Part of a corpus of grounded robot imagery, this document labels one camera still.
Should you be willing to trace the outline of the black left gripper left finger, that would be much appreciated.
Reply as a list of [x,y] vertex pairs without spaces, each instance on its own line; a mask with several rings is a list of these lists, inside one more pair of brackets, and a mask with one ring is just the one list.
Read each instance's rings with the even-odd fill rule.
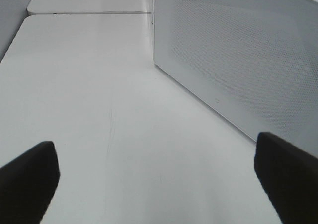
[[39,224],[60,180],[54,143],[41,142],[0,169],[0,222]]

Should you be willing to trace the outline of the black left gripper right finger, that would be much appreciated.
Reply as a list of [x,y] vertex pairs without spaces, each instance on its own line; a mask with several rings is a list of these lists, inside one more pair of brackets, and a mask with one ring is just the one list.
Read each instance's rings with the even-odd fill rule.
[[270,132],[257,136],[256,176],[284,224],[318,222],[318,160]]

